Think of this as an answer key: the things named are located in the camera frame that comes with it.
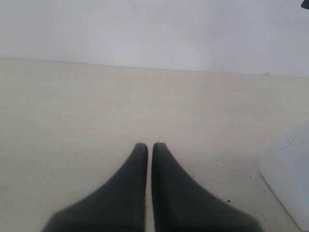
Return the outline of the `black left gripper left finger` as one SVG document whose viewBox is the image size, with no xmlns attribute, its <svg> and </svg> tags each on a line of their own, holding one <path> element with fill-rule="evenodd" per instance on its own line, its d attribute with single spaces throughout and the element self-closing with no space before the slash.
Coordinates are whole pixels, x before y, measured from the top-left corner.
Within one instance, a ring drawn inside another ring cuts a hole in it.
<svg viewBox="0 0 309 232">
<path fill-rule="evenodd" d="M 135 144 L 120 169 L 99 189 L 55 213 L 45 232 L 143 232 L 148 148 Z"/>
</svg>

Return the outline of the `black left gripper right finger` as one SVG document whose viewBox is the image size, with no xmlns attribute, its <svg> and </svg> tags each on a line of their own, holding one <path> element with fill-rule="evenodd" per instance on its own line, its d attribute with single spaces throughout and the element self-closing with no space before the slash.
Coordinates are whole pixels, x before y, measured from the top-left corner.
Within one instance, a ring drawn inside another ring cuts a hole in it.
<svg viewBox="0 0 309 232">
<path fill-rule="evenodd" d="M 176 161 L 165 143 L 153 146 L 151 191 L 157 232 L 260 232 L 258 221 L 217 199 Z"/>
</svg>

